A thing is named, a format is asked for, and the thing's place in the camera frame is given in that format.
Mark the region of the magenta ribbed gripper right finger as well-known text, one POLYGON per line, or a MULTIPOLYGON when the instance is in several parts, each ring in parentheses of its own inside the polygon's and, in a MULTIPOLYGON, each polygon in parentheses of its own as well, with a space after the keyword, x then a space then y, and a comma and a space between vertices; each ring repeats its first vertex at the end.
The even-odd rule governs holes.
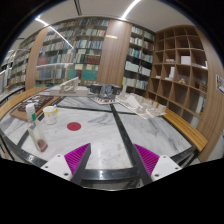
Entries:
POLYGON ((150 150, 133 145, 133 156, 144 185, 181 170, 181 167, 167 155, 157 155, 150 150))

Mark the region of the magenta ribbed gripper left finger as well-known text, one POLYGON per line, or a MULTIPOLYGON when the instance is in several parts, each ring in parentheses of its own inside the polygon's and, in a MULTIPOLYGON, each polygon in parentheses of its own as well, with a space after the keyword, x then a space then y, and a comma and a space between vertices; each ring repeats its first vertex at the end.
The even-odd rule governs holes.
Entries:
POLYGON ((56 154, 42 169, 79 185, 90 154, 91 144, 87 143, 66 155, 56 154))

